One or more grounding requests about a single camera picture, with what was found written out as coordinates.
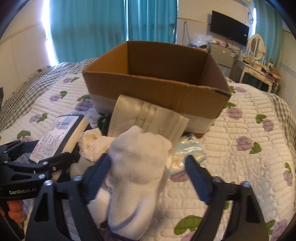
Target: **black tv screen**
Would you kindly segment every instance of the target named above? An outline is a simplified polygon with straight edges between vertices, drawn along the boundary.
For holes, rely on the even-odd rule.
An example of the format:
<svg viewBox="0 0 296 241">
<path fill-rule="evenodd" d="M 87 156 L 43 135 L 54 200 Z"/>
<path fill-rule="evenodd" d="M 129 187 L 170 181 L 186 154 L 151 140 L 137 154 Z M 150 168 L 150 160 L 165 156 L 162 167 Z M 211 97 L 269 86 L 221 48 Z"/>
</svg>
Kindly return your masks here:
<svg viewBox="0 0 296 241">
<path fill-rule="evenodd" d="M 222 13 L 212 11 L 210 31 L 244 46 L 247 45 L 249 27 Z"/>
</svg>

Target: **bed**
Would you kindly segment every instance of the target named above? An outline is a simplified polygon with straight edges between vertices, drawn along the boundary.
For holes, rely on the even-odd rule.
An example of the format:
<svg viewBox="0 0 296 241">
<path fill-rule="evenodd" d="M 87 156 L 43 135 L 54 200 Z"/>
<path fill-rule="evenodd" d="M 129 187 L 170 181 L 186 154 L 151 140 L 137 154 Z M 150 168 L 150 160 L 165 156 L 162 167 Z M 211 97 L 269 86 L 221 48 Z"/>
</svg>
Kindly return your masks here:
<svg viewBox="0 0 296 241">
<path fill-rule="evenodd" d="M 60 114 L 85 114 L 92 103 L 82 98 L 88 95 L 82 70 L 93 60 L 46 67 L 31 76 L 2 107 L 0 144 L 16 139 L 38 140 Z M 228 82 L 232 97 L 199 139 L 207 155 L 202 166 L 226 182 L 251 182 L 269 238 L 275 241 L 295 214 L 296 120 L 278 96 Z M 28 216 L 32 203 L 25 202 Z M 67 203 L 64 209 L 71 236 L 79 240 Z M 224 209 L 215 240 L 222 239 L 231 202 L 226 202 Z M 179 173 L 167 180 L 141 240 L 189 241 L 205 210 L 187 174 Z"/>
</svg>

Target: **human hand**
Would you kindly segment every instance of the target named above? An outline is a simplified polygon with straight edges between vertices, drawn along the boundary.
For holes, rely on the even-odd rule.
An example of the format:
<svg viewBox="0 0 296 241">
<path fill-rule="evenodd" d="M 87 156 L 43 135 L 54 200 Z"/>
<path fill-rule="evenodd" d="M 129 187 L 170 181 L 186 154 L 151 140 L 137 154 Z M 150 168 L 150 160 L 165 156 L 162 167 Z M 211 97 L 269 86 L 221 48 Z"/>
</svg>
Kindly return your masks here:
<svg viewBox="0 0 296 241">
<path fill-rule="evenodd" d="M 24 210 L 23 210 L 23 201 L 17 200 L 17 201 L 8 201 L 7 202 L 9 211 L 8 215 L 9 217 L 14 220 L 16 223 L 22 223 L 25 219 L 24 217 Z M 4 216 L 3 210 L 0 208 L 0 213 L 2 216 Z"/>
</svg>

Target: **white face mask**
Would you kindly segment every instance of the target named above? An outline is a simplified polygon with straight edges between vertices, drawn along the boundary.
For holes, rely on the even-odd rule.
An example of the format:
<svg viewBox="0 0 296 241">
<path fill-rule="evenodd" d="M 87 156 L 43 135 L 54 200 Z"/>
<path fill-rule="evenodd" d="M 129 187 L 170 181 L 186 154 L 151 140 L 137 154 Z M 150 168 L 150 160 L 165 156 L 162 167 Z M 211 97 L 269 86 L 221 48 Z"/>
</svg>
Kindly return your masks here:
<svg viewBox="0 0 296 241">
<path fill-rule="evenodd" d="M 172 110 L 120 95 L 113 110 L 108 136 L 118 137 L 132 126 L 143 132 L 159 134 L 170 140 L 174 147 L 188 124 L 188 119 Z"/>
</svg>

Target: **bottle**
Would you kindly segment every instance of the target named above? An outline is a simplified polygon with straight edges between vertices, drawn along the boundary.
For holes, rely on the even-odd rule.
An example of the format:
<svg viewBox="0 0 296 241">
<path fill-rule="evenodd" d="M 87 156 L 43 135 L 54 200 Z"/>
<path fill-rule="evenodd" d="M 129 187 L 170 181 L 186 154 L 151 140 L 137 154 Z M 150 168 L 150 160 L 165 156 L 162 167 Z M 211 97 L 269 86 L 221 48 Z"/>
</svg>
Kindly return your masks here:
<svg viewBox="0 0 296 241">
<path fill-rule="evenodd" d="M 274 66 L 274 63 L 272 62 L 272 58 L 268 62 L 268 67 L 272 68 Z"/>
</svg>

